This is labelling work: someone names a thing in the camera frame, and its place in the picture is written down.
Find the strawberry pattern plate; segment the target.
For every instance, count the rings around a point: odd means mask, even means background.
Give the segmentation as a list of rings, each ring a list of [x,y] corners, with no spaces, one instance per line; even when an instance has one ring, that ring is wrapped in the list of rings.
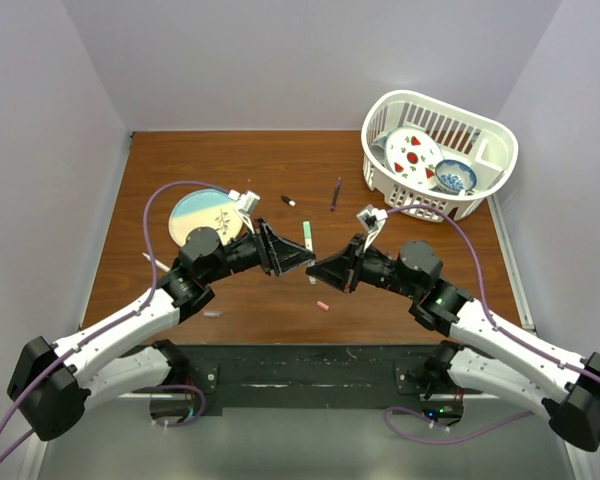
[[[384,143],[385,165],[406,185],[430,190],[436,186],[435,166],[443,160],[438,144],[425,131],[401,127]]]

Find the purple pen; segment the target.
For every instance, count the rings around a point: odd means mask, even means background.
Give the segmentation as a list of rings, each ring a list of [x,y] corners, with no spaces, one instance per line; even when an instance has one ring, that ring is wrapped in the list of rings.
[[[334,191],[333,191],[333,195],[332,195],[332,199],[331,199],[331,203],[330,203],[330,211],[331,212],[335,211],[335,209],[337,207],[341,184],[342,184],[342,177],[338,177],[336,180],[336,184],[334,187]]]

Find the white pen at table edge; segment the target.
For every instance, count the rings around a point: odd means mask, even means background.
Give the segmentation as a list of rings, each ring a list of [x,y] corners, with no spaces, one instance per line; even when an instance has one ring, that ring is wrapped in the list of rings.
[[[168,272],[170,270],[170,266],[161,262],[160,260],[151,257],[147,252],[143,252],[142,256],[149,262],[151,263],[156,270],[159,270],[161,272]]]

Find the blue and white bowl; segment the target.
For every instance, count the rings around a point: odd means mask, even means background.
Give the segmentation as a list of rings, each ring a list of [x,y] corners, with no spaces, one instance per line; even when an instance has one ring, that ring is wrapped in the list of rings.
[[[477,185],[477,175],[467,164],[455,160],[444,159],[434,169],[437,188],[447,194],[459,195],[472,191]]]

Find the round pastel plate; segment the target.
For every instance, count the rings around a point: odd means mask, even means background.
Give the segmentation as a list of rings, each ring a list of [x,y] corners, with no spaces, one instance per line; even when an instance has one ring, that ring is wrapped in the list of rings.
[[[235,201],[214,189],[195,191],[181,198],[168,220],[171,239],[183,246],[189,233],[199,227],[214,229],[223,244],[237,238],[243,223],[235,210]]]

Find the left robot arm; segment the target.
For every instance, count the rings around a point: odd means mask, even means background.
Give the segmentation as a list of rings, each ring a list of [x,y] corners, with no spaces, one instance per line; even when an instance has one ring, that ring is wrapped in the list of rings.
[[[167,340],[148,347],[141,342],[200,312],[214,297],[215,281],[255,267],[280,276],[314,258],[262,219],[228,244],[213,228],[196,228],[172,268],[136,301],[69,337],[29,341],[7,394],[35,434],[49,441],[70,430],[87,410],[119,395],[157,386],[176,392],[190,375],[189,360]]]

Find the black and white pen cap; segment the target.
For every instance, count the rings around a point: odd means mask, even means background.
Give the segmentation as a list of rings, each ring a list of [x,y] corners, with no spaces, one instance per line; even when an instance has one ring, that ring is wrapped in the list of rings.
[[[287,205],[289,205],[290,207],[295,207],[296,206],[296,202],[291,199],[290,197],[286,196],[286,195],[281,195],[281,200],[286,203]]]

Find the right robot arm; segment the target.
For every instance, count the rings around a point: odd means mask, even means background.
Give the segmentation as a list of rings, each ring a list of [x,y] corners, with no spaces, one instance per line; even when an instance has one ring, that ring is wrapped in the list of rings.
[[[597,451],[600,353],[565,350],[498,317],[443,279],[442,267],[425,242],[407,242],[390,258],[355,235],[344,250],[306,272],[345,293],[366,283],[410,298],[414,319],[446,338],[425,369],[432,390],[457,386],[497,396],[547,420],[571,445]]]

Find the white marker with green end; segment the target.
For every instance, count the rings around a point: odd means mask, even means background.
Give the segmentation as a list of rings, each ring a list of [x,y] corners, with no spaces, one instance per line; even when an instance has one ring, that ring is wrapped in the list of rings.
[[[312,239],[312,230],[311,230],[310,221],[309,220],[303,221],[302,228],[303,228],[304,246],[307,250],[310,250],[311,252],[313,252],[313,239]],[[311,267],[314,264],[315,264],[315,258],[310,260],[307,266]],[[309,275],[308,279],[309,279],[309,282],[311,285],[316,285],[316,283],[317,283],[316,278]]]

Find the white plastic dish basket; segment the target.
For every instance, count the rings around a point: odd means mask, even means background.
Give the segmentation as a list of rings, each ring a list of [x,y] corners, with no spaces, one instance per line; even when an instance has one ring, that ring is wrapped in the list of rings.
[[[390,207],[427,204],[461,220],[511,177],[519,145],[503,124],[432,97],[394,90],[380,97],[361,129],[363,178]],[[436,181],[445,160],[475,173],[462,195]]]

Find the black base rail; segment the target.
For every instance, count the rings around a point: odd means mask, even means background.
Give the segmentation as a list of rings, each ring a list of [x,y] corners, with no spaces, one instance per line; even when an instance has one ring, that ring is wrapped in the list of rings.
[[[202,409],[369,409],[421,411],[455,423],[461,390],[434,379],[425,363],[433,345],[181,345],[165,390],[149,396],[155,420],[177,423]]]

